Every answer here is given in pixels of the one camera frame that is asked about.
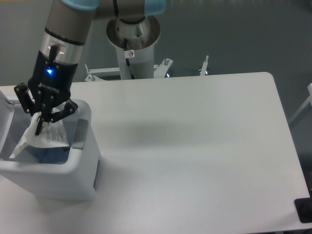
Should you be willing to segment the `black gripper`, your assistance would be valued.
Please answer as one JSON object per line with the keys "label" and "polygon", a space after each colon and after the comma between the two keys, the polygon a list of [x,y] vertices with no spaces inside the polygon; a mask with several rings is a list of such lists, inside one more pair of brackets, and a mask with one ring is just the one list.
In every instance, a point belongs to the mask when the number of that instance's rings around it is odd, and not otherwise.
{"label": "black gripper", "polygon": [[[14,87],[14,91],[25,113],[32,117],[35,113],[39,113],[35,135],[41,133],[43,121],[56,123],[70,115],[77,109],[78,105],[70,99],[71,84],[76,73],[78,64],[63,64],[54,61],[49,63],[49,58],[41,51],[38,52],[33,75],[26,83],[20,83]],[[50,108],[57,107],[64,103],[61,111],[49,110],[47,114],[43,114],[45,105]]]}

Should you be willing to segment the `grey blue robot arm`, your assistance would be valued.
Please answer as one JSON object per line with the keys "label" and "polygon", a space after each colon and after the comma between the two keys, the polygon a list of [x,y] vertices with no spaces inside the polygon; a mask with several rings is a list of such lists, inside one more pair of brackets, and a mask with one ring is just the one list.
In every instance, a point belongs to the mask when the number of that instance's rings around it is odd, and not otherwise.
{"label": "grey blue robot arm", "polygon": [[78,108],[71,85],[94,20],[107,19],[122,79],[154,77],[154,45],[160,37],[156,15],[164,0],[55,0],[52,2],[33,74],[14,90],[24,111],[39,114],[35,135]]}

